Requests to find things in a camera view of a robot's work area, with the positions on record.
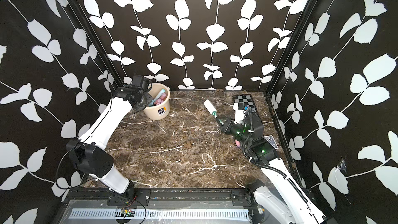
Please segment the light blue trowel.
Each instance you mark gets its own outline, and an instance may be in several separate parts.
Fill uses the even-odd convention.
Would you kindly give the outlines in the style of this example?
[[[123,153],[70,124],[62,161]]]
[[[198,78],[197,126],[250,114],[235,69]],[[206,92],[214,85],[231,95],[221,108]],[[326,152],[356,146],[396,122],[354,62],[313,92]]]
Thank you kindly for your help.
[[[155,104],[156,101],[157,101],[164,93],[166,93],[165,89],[161,89],[161,90],[159,91],[159,93],[155,96],[155,98],[151,101],[150,106],[153,105],[153,104]]]

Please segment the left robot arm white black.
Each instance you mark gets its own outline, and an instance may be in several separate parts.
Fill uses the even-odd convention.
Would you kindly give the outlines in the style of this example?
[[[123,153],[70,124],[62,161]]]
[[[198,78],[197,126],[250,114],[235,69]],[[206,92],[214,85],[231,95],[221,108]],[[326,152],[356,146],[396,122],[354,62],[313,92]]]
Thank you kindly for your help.
[[[150,79],[135,75],[129,84],[112,93],[109,104],[93,126],[80,138],[66,144],[67,155],[75,169],[98,179],[115,193],[130,195],[129,190],[134,188],[132,183],[116,169],[113,157],[105,149],[126,114],[149,106],[153,100],[149,94],[151,88]]]

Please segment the green white scrub brush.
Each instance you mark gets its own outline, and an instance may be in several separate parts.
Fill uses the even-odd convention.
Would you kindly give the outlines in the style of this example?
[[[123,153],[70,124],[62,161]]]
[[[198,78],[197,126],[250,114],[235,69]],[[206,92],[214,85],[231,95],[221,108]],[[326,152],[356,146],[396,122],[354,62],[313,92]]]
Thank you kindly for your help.
[[[213,104],[211,103],[210,100],[206,100],[204,102],[204,106],[209,111],[209,113],[216,119],[216,122],[219,125],[224,125],[223,120],[220,117],[218,117],[218,112],[217,112],[216,108],[213,106]]]

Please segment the purple square trowel front row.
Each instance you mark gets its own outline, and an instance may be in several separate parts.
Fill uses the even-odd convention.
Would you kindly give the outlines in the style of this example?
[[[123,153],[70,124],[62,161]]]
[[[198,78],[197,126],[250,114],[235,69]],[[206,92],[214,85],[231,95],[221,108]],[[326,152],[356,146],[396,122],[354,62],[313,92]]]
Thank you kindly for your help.
[[[159,105],[163,103],[166,98],[167,98],[166,93],[161,94],[161,96],[154,102],[154,105]]]

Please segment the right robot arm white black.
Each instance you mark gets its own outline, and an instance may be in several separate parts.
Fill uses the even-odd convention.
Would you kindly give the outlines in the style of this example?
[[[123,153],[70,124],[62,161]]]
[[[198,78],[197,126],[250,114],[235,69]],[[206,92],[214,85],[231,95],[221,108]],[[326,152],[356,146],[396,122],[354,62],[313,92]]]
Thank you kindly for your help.
[[[264,126],[256,113],[248,108],[243,119],[212,115],[220,131],[235,138],[244,157],[259,167],[279,193],[266,186],[254,189],[256,203],[264,207],[281,224],[327,224],[325,214],[311,201],[287,170],[276,149],[264,138]]]

